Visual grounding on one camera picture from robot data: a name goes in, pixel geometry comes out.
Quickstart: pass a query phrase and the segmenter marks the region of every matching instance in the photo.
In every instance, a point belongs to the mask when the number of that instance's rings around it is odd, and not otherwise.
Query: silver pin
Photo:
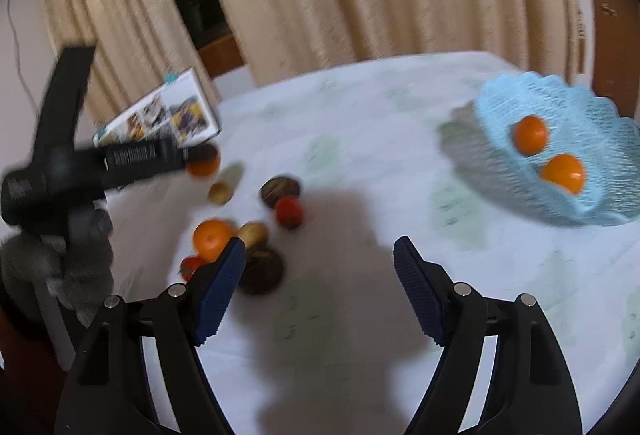
[[[104,306],[107,307],[107,309],[113,309],[118,303],[120,303],[120,297],[112,294],[104,301]]]
[[[469,296],[471,294],[471,287],[466,283],[457,283],[453,286],[453,292],[459,296]]]
[[[522,301],[527,307],[533,307],[536,304],[536,299],[530,294],[521,294],[520,301]]]
[[[182,296],[185,292],[187,292],[186,285],[182,283],[174,283],[171,287],[169,287],[169,296],[172,298],[178,298]]]

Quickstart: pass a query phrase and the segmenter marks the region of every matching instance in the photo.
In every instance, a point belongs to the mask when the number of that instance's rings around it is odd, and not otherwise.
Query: wire on wall
[[[14,53],[15,53],[15,67],[18,71],[18,79],[20,79],[20,83],[22,84],[22,89],[24,90],[27,99],[31,105],[31,109],[33,110],[36,119],[38,118],[38,104],[36,103],[35,98],[33,97],[33,93],[30,91],[27,86],[27,82],[24,80],[24,76],[22,75],[22,62],[20,60],[20,41],[18,40],[18,32],[15,29],[14,19],[11,16],[11,0],[6,0],[6,15],[9,19],[9,25],[11,26],[12,33],[14,34]]]

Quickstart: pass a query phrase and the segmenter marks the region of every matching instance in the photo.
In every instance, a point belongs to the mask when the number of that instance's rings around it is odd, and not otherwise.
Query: table
[[[442,125],[478,87],[514,71],[486,53],[399,57],[313,73],[222,103],[222,168],[244,165],[223,208],[208,182],[174,174],[110,197],[116,290],[128,301],[179,281],[196,225],[263,220],[287,261],[281,289],[234,296],[198,349],[239,435],[401,434],[440,350],[422,335],[392,266],[408,235],[421,255],[482,295],[535,295],[574,379],[585,432],[640,354],[640,224],[557,227],[471,191],[440,148]],[[307,219],[274,224],[258,198],[271,176],[303,183]],[[495,339],[485,342],[463,428],[478,421]],[[145,342],[159,416],[175,427]]]

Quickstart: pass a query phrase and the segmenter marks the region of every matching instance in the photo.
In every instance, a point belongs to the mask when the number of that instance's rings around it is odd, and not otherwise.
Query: gloved hand
[[[85,327],[113,291],[113,230],[107,211],[78,208],[68,215],[69,239],[64,246],[26,232],[8,238],[0,247],[2,284],[20,312],[42,323],[34,284],[44,282],[49,294],[74,310]]]

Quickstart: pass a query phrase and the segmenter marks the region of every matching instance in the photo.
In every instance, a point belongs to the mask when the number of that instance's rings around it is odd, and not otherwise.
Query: blue basket
[[[609,98],[569,87],[559,76],[528,72],[487,81],[474,112],[488,140],[505,154],[514,182],[526,184],[551,215],[596,225],[625,224],[640,215],[640,134]],[[511,127],[531,114],[545,120],[549,144],[525,157],[511,141]],[[585,166],[586,184],[578,195],[538,177],[549,159],[563,153]]]

